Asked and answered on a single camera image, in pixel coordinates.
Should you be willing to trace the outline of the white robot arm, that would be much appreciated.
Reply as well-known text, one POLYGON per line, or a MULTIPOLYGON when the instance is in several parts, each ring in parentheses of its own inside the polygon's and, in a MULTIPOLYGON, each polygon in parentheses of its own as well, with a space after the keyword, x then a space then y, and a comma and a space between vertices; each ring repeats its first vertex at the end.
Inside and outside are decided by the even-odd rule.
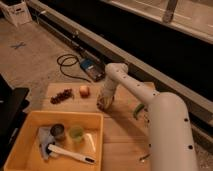
POLYGON ((174 93, 159 92, 129 76, 125 63, 109 63, 105 73, 97 99, 100 110, 111 106, 119 84, 148 109, 151 171, 199 171, 185 102, 174 93))

